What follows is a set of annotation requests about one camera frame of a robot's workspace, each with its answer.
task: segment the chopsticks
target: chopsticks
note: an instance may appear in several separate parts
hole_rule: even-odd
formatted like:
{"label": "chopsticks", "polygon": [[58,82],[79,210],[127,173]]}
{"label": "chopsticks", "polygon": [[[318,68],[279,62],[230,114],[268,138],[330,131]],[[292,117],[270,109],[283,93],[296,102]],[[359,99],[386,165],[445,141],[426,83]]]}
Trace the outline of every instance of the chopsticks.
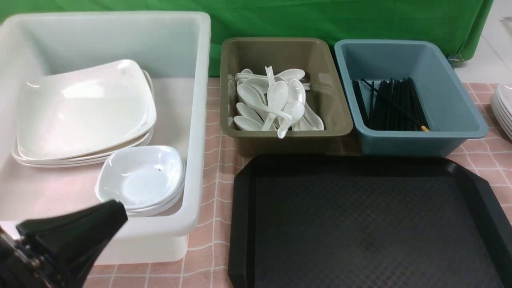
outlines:
{"label": "chopsticks", "polygon": [[430,131],[425,114],[412,79],[382,81],[379,88],[365,79],[362,82],[370,88],[370,111],[367,113],[359,81],[353,80],[352,87],[357,105],[365,125],[373,130],[389,131]]}

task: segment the olive plastic bin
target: olive plastic bin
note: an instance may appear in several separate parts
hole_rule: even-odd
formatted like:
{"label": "olive plastic bin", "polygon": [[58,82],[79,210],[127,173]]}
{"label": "olive plastic bin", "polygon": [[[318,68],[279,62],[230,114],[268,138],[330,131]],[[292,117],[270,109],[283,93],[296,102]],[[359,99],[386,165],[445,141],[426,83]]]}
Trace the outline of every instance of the olive plastic bin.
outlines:
{"label": "olive plastic bin", "polygon": [[[366,155],[446,157],[488,126],[439,48],[407,40],[342,40],[334,46],[361,150]],[[362,121],[352,80],[413,79],[430,132],[375,131]],[[366,109],[370,89],[359,82]]]}
{"label": "olive plastic bin", "polygon": [[[237,115],[236,92],[229,93],[228,77],[245,68],[265,75],[265,66],[274,74],[300,68],[310,77],[311,91],[306,102],[322,118],[324,131],[289,131],[279,139],[274,131],[240,131],[230,117]],[[326,153],[333,141],[352,131],[353,123],[343,88],[328,45],[314,38],[231,38],[222,45],[220,124],[225,135],[234,139],[242,156],[260,154]]]}

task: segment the white floor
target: white floor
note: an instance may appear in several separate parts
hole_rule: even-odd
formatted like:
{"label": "white floor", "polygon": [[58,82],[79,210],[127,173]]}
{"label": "white floor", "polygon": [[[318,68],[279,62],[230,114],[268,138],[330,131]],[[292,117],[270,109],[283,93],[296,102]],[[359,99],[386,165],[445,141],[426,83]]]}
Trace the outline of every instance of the white floor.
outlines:
{"label": "white floor", "polygon": [[512,33],[500,21],[512,16],[512,0],[494,0],[475,56],[456,68],[465,83],[512,83]]}

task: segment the blue plastic bin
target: blue plastic bin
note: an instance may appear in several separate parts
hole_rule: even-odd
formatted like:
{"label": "blue plastic bin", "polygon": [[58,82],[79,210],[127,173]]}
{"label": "blue plastic bin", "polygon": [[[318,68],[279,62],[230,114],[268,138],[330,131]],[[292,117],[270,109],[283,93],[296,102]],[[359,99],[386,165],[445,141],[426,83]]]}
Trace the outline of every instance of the blue plastic bin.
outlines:
{"label": "blue plastic bin", "polygon": [[[339,73],[365,155],[446,157],[488,126],[441,50],[407,40],[342,40],[334,46]],[[352,80],[413,79],[430,132],[375,131],[363,123]],[[360,82],[367,111],[370,89]]]}

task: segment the black tray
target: black tray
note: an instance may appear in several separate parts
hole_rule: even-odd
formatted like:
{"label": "black tray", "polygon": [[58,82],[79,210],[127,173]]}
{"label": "black tray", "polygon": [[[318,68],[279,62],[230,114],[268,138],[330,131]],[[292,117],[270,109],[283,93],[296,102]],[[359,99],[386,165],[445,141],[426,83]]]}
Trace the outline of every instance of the black tray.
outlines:
{"label": "black tray", "polygon": [[259,156],[235,178],[234,288],[512,287],[487,181],[442,158]]}

